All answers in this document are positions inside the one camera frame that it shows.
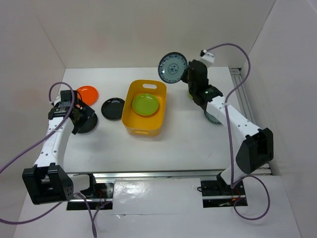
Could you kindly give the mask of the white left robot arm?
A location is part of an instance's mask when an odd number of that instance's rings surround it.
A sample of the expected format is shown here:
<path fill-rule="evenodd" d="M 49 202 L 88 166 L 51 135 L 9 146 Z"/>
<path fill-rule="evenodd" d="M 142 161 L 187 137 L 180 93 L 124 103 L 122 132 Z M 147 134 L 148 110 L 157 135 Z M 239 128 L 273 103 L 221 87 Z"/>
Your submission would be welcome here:
<path fill-rule="evenodd" d="M 22 179 L 35 205 L 70 201 L 80 192 L 94 197 L 98 192 L 92 173 L 69 176 L 63 169 L 70 135 L 91 132 L 98 123 L 95 111 L 77 91 L 62 90 L 48 114 L 48 138 L 33 167 L 24 169 Z"/>

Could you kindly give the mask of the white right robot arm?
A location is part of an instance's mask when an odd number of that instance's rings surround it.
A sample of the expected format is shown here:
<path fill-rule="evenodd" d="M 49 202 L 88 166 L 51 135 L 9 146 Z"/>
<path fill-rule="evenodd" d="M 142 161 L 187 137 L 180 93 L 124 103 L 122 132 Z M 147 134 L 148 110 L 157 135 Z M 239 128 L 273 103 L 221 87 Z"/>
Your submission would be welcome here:
<path fill-rule="evenodd" d="M 273 159 L 273 133 L 246 119 L 220 90 L 209 84 L 208 67 L 213 62 L 214 56 L 202 50 L 199 60 L 188 63 L 181 80 L 187 83 L 195 104 L 227 127 L 229 148 L 233 148 L 233 139 L 240 145 L 237 153 L 230 153 L 230 167 L 220 173 L 216 182 L 217 191 L 228 194 L 239 179 Z"/>

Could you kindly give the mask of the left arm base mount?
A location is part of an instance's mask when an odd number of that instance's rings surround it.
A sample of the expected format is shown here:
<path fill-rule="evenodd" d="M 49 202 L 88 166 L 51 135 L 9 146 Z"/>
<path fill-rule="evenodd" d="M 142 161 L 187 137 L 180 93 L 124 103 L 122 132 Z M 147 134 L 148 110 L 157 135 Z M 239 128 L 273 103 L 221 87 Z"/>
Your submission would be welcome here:
<path fill-rule="evenodd" d="M 67 211 L 112 210 L 114 182 L 97 182 L 92 173 L 75 174 L 75 195 L 67 203 Z"/>

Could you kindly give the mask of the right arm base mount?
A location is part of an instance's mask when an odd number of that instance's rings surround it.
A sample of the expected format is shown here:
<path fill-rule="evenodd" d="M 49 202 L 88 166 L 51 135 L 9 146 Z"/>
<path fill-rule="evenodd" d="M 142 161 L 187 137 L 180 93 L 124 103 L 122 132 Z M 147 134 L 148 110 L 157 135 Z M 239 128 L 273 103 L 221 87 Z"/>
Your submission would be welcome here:
<path fill-rule="evenodd" d="M 227 185 L 220 175 L 212 180 L 202 180 L 197 187 L 201 193 L 204 208 L 247 206 L 247 198 L 243 182 L 234 188 Z"/>

